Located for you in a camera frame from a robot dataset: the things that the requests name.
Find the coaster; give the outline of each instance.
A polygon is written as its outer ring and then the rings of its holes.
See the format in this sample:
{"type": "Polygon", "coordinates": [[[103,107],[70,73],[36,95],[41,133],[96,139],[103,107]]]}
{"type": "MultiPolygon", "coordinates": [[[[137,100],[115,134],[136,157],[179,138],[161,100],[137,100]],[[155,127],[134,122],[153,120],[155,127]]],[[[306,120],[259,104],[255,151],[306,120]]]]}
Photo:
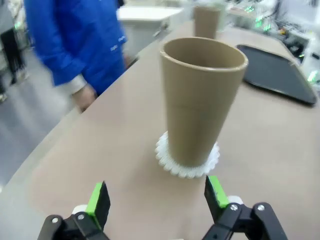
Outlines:
{"type": "Polygon", "coordinates": [[[203,175],[207,175],[212,169],[215,168],[219,160],[219,147],[217,142],[214,144],[208,160],[201,166],[188,167],[182,166],[175,162],[175,160],[169,154],[168,145],[168,132],[166,131],[156,143],[156,158],[159,160],[159,165],[163,166],[163,169],[171,172],[172,175],[180,178],[200,178],[203,175]]]}

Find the blue jacket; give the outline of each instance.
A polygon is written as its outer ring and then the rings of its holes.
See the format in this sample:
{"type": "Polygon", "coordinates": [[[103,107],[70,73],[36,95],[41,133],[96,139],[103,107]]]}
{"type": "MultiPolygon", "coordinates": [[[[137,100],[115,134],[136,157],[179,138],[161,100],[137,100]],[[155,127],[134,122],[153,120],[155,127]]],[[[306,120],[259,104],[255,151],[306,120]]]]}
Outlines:
{"type": "Polygon", "coordinates": [[[82,74],[102,93],[124,72],[126,37],[116,0],[25,0],[24,5],[36,53],[56,86],[82,74]]]}

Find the brown cup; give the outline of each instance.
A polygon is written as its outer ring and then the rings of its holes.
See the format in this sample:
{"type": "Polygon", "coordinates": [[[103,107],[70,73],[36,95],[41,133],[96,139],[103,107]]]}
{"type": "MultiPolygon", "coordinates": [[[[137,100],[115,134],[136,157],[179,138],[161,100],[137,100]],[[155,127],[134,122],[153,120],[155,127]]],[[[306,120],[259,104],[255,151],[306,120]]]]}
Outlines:
{"type": "Polygon", "coordinates": [[[160,50],[169,153],[182,166],[206,162],[248,66],[222,42],[178,38],[160,50]]]}
{"type": "Polygon", "coordinates": [[[195,6],[194,36],[215,39],[219,26],[220,9],[216,7],[195,6]]]}

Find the hand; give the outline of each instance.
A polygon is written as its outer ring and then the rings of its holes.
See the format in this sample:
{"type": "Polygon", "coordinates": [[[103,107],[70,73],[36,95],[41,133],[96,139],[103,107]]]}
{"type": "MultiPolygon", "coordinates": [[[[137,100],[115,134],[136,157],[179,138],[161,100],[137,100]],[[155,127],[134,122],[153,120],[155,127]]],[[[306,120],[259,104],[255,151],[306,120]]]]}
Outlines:
{"type": "Polygon", "coordinates": [[[84,112],[97,98],[96,91],[89,84],[72,94],[75,104],[84,112]]]}

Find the white cuff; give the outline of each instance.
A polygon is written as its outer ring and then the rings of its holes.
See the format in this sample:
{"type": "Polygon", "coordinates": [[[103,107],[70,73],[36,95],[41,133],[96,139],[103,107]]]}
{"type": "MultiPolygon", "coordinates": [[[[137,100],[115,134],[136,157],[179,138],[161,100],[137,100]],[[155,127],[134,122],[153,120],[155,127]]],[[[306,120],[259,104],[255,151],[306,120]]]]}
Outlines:
{"type": "Polygon", "coordinates": [[[70,82],[61,84],[57,86],[57,88],[65,94],[72,95],[82,89],[85,85],[87,85],[86,80],[81,74],[79,74],[70,82]]]}

